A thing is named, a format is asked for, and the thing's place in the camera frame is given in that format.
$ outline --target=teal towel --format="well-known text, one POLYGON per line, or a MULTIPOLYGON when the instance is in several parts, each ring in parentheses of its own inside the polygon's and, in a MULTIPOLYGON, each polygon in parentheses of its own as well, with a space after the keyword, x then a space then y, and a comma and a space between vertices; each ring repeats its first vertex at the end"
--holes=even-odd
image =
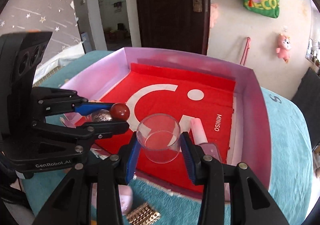
MULTIPOLYGON (((70 63, 43 83, 46 87, 60 87, 65 79, 71 79, 90 64, 110 52, 90 52, 70 63)), ((300 225, 306 216, 312 183, 312 153, 306 122, 301 111, 292 102, 262 88, 266 102, 272 139, 272 170, 269 192, 290 225, 300 225)), ((57 116, 47 122, 61 125, 57 116)), ((30 206, 38 214, 41 207, 63 179, 61 171, 36 173, 24 180, 30 206)), ((169 194, 141 180, 130 183, 134 194, 133 207, 148 202, 161 214, 157 225, 194 225, 200 211, 200 203, 169 194)), ((92 208, 92 218, 96 210, 92 208)), ((230 206, 225 206, 225 225, 230 224, 230 206)))

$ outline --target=star pattern wallpaper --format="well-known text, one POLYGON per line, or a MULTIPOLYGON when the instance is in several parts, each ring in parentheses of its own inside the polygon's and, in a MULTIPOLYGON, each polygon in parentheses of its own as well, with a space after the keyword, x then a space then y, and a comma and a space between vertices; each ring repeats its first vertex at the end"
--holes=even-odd
POLYGON ((0 35, 52 31, 42 63, 81 42, 73 0, 9 0, 0 14, 0 35))

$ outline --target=red ball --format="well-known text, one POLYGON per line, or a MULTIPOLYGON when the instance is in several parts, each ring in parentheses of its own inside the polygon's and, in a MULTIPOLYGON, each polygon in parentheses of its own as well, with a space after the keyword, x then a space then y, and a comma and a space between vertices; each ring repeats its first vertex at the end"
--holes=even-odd
POLYGON ((127 120, 130 116, 130 110, 124 103, 113 104, 109 112, 113 118, 121 120, 127 120))

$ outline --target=purple box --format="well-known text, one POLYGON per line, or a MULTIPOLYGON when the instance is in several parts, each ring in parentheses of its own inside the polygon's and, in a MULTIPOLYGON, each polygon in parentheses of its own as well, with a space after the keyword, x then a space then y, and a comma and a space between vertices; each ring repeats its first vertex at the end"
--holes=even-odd
MULTIPOLYGON (((131 63, 184 69, 236 81, 227 163, 247 163, 263 185, 269 188, 270 128, 262 91, 252 69, 188 52, 128 47, 92 64, 61 88, 76 90, 78 95, 89 100, 99 100, 129 74, 131 63)), ((67 114, 67 117, 73 123, 79 120, 77 114, 67 114)))

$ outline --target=transparent plastic cup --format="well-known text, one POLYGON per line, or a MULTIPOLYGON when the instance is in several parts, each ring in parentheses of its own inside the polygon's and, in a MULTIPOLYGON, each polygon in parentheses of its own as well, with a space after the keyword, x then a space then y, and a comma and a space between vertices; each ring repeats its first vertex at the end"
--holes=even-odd
POLYGON ((174 160, 180 152, 180 126, 170 115, 157 113, 144 118, 137 139, 146 157, 158 164, 174 160))

